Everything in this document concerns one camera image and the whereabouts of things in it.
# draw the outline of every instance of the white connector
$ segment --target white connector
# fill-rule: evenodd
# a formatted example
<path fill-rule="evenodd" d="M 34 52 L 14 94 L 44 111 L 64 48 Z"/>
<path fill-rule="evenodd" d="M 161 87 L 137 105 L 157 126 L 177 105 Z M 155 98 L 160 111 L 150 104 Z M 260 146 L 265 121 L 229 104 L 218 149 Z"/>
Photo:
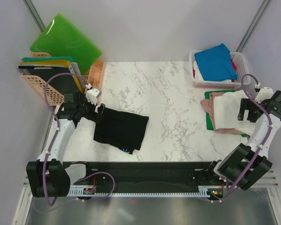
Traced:
<path fill-rule="evenodd" d="M 258 82 L 257 84 L 255 84 L 255 89 L 260 89 L 260 82 Z"/>
<path fill-rule="evenodd" d="M 96 105 L 100 95 L 101 95 L 101 89 L 97 87 L 93 87 L 92 89 L 86 92 L 85 97 L 88 102 L 90 102 L 93 105 Z"/>
<path fill-rule="evenodd" d="M 86 84 L 85 87 L 89 90 L 92 88 L 92 85 L 90 83 Z"/>

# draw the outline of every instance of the beige cloth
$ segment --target beige cloth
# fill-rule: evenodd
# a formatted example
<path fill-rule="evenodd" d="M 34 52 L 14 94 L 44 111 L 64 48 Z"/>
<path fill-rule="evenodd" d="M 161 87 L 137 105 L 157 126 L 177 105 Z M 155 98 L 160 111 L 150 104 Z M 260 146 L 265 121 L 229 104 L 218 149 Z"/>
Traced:
<path fill-rule="evenodd" d="M 203 107 L 203 109 L 209 114 L 211 122 L 212 122 L 212 126 L 215 128 L 214 125 L 214 97 L 217 96 L 222 96 L 223 94 L 225 94 L 224 92 L 212 92 L 210 94 L 210 99 L 204 99 L 202 100 L 200 103 Z M 222 134 L 244 134 L 243 132 L 233 129 L 233 128 L 229 128 L 229 129 L 217 129 L 215 130 L 215 132 L 217 133 L 222 133 Z"/>

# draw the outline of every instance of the white cloth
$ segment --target white cloth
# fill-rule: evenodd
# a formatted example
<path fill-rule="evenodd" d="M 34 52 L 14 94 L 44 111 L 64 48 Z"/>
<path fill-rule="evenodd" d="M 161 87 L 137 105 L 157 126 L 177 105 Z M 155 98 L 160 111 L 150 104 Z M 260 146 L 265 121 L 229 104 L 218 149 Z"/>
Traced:
<path fill-rule="evenodd" d="M 202 74 L 199 70 L 199 66 L 197 64 L 197 61 L 193 62 L 193 69 L 195 71 L 195 77 L 194 78 L 198 81 L 203 81 L 204 79 L 203 79 Z M 232 82 L 232 80 L 224 80 L 222 82 Z"/>
<path fill-rule="evenodd" d="M 242 98 L 248 98 L 243 90 L 227 92 L 222 96 L 214 98 L 214 126 L 215 130 L 220 128 L 234 128 L 245 134 L 252 135 L 255 123 L 247 120 L 237 120 Z"/>

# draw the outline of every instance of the white marble table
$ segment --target white marble table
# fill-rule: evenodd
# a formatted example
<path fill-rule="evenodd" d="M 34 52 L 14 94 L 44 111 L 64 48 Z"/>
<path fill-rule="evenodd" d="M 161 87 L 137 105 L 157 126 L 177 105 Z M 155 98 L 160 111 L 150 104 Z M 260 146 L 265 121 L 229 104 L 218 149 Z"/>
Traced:
<path fill-rule="evenodd" d="M 206 89 L 192 87 L 188 62 L 107 63 L 101 102 L 149 116 L 140 151 L 132 155 L 93 140 L 94 122 L 82 119 L 64 161 L 212 161 L 246 138 L 206 130 L 200 105 Z"/>

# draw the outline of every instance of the white wall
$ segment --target white wall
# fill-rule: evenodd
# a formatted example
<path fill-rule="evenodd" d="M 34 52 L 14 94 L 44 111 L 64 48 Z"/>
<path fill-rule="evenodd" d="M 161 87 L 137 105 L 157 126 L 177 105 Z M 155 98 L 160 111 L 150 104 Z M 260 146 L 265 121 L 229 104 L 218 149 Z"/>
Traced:
<path fill-rule="evenodd" d="M 243 53 L 262 86 L 281 90 L 281 0 L 272 1 Z M 269 160 L 281 187 L 281 129 L 272 142 Z"/>
<path fill-rule="evenodd" d="M 32 0 L 47 26 L 64 15 L 104 61 L 188 60 L 190 50 L 237 49 L 262 0 Z"/>
<path fill-rule="evenodd" d="M 12 222 L 26 164 L 40 151 L 50 115 L 17 69 L 38 35 L 21 0 L 0 0 L 0 225 Z"/>

